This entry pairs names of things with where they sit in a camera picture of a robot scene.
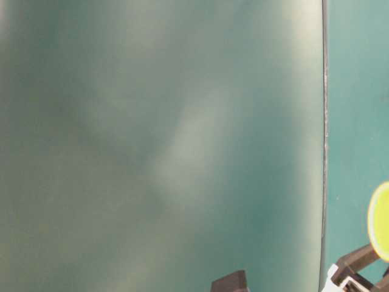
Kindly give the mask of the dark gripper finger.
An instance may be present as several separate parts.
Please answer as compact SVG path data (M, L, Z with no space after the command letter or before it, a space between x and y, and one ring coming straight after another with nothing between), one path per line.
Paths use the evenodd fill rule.
M212 282L211 292L248 292L246 272L237 270Z

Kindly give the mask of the white and dark gripper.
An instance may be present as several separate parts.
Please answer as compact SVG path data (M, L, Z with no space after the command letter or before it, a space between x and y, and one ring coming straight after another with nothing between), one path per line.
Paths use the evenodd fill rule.
M324 285L324 292L341 291L371 291L373 284L355 274L347 276L340 284L335 284L331 277L338 273L354 274L379 259L371 244L367 244L357 250L352 251L338 259L336 264L332 264L327 272L327 278Z

